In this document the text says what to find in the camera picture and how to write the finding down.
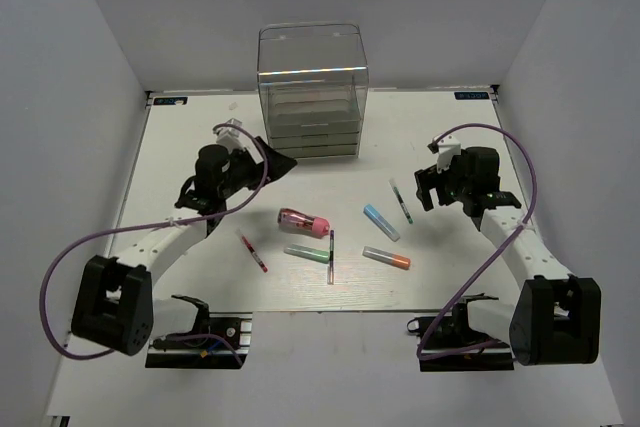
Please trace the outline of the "blue highlighter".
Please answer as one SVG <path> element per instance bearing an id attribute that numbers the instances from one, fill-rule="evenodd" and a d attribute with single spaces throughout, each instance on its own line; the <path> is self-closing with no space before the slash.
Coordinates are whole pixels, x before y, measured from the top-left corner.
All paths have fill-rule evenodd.
<path id="1" fill-rule="evenodd" d="M 363 213 L 391 241 L 397 242 L 400 239 L 400 234 L 397 230 L 371 204 L 364 206 Z"/>

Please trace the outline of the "clear drawer organizer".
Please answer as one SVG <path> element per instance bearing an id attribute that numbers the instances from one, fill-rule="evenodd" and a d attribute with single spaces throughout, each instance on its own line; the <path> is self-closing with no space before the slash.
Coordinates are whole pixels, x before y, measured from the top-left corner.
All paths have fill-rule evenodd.
<path id="1" fill-rule="evenodd" d="M 357 24 L 264 27 L 257 85 L 271 148 L 298 159 L 359 154 L 369 68 Z"/>

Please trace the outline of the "red pen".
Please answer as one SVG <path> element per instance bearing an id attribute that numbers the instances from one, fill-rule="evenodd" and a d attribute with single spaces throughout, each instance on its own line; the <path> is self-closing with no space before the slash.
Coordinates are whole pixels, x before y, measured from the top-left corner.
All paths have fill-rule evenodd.
<path id="1" fill-rule="evenodd" d="M 252 245 L 252 243 L 248 240 L 248 238 L 243 233 L 239 234 L 239 238 L 240 238 L 242 244 L 244 245 L 244 247 L 250 253 L 250 255 L 253 258 L 253 260 L 256 262 L 256 264 L 260 267 L 260 269 L 264 273 L 267 273 L 268 272 L 268 267 L 266 266 L 264 261 L 261 259 L 261 257 L 258 255 L 258 253 L 255 250 L 255 248 Z"/>

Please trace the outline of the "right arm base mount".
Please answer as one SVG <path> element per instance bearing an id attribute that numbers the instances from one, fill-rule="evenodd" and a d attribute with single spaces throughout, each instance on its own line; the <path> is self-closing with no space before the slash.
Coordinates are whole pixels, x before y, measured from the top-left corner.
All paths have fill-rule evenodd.
<path id="1" fill-rule="evenodd" d="M 423 356 L 465 348 L 464 352 L 419 361 L 423 373 L 513 371 L 510 347 L 486 334 L 460 331 L 450 314 L 446 315 L 426 341 Z"/>

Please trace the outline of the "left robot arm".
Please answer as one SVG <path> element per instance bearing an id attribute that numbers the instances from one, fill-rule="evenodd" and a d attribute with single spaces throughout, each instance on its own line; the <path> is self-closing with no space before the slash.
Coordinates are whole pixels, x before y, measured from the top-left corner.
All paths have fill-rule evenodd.
<path id="1" fill-rule="evenodd" d="M 71 321 L 74 336 L 126 355 L 166 336 L 179 335 L 191 346 L 209 339 L 207 304 L 184 295 L 160 299 L 153 288 L 184 253 L 217 228 L 231 196 L 242 189 L 256 192 L 296 166 L 295 159 L 261 138 L 255 142 L 265 156 L 260 163 L 241 144 L 202 147 L 167 226 L 153 229 L 113 257 L 96 255 L 87 262 Z"/>

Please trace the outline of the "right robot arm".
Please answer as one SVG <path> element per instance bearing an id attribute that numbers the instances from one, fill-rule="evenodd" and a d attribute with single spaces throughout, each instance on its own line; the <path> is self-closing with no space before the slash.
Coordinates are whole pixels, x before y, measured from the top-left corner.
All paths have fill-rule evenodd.
<path id="1" fill-rule="evenodd" d="M 417 197 L 425 210 L 460 203 L 464 214 L 495 247 L 520 294 L 513 305 L 486 294 L 462 295 L 426 331 L 452 334 L 458 353 L 501 342 L 522 365 L 591 364 L 599 354 L 601 289 L 559 262 L 524 222 L 516 196 L 500 188 L 498 152 L 464 149 L 439 141 L 430 149 L 434 166 L 415 174 Z"/>

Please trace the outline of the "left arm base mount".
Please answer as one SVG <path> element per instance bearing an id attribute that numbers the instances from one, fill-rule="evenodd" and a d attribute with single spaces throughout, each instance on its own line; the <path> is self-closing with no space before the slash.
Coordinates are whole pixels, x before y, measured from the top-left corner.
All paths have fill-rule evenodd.
<path id="1" fill-rule="evenodd" d="M 214 313 L 193 333 L 170 334 L 147 350 L 147 369 L 240 370 L 249 353 L 253 316 Z"/>

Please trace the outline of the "green pen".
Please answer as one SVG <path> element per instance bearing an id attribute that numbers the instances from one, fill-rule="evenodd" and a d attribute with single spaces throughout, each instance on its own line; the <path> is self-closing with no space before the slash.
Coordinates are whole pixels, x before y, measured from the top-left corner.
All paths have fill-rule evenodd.
<path id="1" fill-rule="evenodd" d="M 409 225 L 413 225 L 413 223 L 414 223 L 413 218 L 412 218 L 412 216 L 411 216 L 411 214 L 410 214 L 410 212 L 408 210 L 406 202 L 404 201 L 404 198 L 402 197 L 402 194 L 401 194 L 401 192 L 400 192 L 400 190 L 398 188 L 398 185 L 397 185 L 395 179 L 393 179 L 393 178 L 389 179 L 389 184 L 390 184 L 390 187 L 391 187 L 391 189 L 392 189 L 392 191 L 393 191 L 393 193 L 394 193 L 394 195 L 396 197 L 397 202 L 399 203 L 399 206 L 400 206 L 400 208 L 401 208 L 401 210 L 402 210 L 407 222 L 409 223 Z"/>

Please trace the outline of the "green highlighter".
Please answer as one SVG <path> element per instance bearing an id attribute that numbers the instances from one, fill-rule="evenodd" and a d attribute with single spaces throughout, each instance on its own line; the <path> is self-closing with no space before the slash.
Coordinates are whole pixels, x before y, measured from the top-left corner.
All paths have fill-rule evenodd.
<path id="1" fill-rule="evenodd" d="M 326 250 L 315 249 L 308 246 L 290 244 L 283 248 L 283 252 L 288 255 L 303 258 L 306 260 L 328 264 L 330 261 L 330 252 Z"/>

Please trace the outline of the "pink capped marker bottle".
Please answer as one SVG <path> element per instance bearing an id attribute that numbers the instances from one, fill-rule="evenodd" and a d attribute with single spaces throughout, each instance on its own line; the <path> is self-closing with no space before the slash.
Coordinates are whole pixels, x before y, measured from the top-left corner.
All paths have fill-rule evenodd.
<path id="1" fill-rule="evenodd" d="M 281 208 L 277 223 L 281 229 L 290 233 L 304 233 L 315 238 L 323 238 L 330 233 L 327 219 L 305 214 L 290 208 Z"/>

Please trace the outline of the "orange highlighter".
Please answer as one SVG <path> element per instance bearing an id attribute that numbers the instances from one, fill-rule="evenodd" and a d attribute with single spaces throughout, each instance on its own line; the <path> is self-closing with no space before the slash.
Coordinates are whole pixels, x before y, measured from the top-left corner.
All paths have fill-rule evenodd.
<path id="1" fill-rule="evenodd" d="M 375 260 L 402 270 L 408 270 L 411 266 L 411 260 L 399 254 L 390 253 L 374 247 L 365 246 L 362 251 L 365 258 Z"/>

